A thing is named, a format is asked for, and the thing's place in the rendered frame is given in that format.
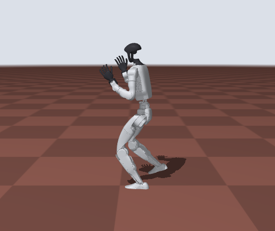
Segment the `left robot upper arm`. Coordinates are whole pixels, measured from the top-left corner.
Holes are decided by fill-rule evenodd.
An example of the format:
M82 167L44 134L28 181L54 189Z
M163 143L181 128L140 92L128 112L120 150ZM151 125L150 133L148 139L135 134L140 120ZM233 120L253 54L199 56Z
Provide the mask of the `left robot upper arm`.
M127 72L129 92L132 93L132 97L128 100L132 101L136 95L136 81L138 77L138 68L131 68Z

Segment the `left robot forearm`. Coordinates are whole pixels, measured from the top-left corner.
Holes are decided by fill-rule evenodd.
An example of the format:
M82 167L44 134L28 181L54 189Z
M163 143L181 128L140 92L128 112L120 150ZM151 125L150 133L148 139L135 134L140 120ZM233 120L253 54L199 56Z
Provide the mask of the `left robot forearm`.
M110 82L110 85L112 86L113 91L118 93L121 97L126 98L126 99L130 99L132 97L131 92L120 87L118 84L116 84L116 82L114 80Z

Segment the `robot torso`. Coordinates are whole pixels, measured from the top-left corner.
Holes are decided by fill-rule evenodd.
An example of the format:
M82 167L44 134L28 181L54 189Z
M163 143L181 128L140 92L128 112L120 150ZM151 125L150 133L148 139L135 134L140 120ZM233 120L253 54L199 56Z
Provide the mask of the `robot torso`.
M143 100L139 102L137 114L141 115L144 113L147 116L146 123L148 123L152 119L152 109L150 108L150 104L147 102L147 99L152 97L149 71L145 64L136 65L135 63L131 68L138 68L135 99L136 101Z

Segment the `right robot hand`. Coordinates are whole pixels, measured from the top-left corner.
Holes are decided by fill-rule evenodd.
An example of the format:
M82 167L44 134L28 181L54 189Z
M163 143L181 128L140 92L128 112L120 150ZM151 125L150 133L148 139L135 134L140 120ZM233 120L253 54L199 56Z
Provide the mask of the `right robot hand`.
M123 61L122 61L121 57L122 57ZM115 59L115 61L117 62L119 69L122 71L121 73L128 72L128 70L126 70L127 69L127 62L128 62L127 58L125 59L126 60L126 63L125 63L124 57L122 55L121 55L121 57L119 56L121 62L120 62L118 57L117 57L118 61L116 59Z

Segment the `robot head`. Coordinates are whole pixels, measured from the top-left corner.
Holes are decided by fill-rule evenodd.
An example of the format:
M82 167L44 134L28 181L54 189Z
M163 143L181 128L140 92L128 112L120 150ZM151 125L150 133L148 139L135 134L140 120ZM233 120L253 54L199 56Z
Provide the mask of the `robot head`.
M138 50L141 50L141 46L137 43L131 43L124 48L124 51L127 52L129 62L136 63L136 65L144 65L139 59L133 58L133 55L136 54Z

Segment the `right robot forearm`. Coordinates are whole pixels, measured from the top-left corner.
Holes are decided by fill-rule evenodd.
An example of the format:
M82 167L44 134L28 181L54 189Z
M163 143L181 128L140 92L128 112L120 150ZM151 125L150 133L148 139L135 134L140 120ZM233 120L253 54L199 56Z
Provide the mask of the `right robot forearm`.
M127 72L123 72L122 75L123 75L123 78L125 79L125 82L128 83Z

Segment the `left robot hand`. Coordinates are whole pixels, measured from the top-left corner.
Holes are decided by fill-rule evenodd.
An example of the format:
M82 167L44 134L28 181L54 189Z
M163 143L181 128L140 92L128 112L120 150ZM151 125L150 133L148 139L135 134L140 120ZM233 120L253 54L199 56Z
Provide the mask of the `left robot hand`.
M103 68L104 68L105 71L103 70ZM106 64L106 68L107 68L108 71L106 70L106 68L105 68L104 65L103 65L103 68L101 67L101 70L102 70L103 72L100 70L100 73L103 75L103 77L104 77L106 80L109 80L109 84L110 84L110 82L113 81L113 80L116 82L116 84L118 84L117 81L116 81L116 79L113 78L113 72L112 72L112 71L113 71L113 68L112 68L112 66L111 66L111 72L109 71L109 69L108 69L108 67L107 67L107 64ZM103 74L103 73L104 73L104 74Z

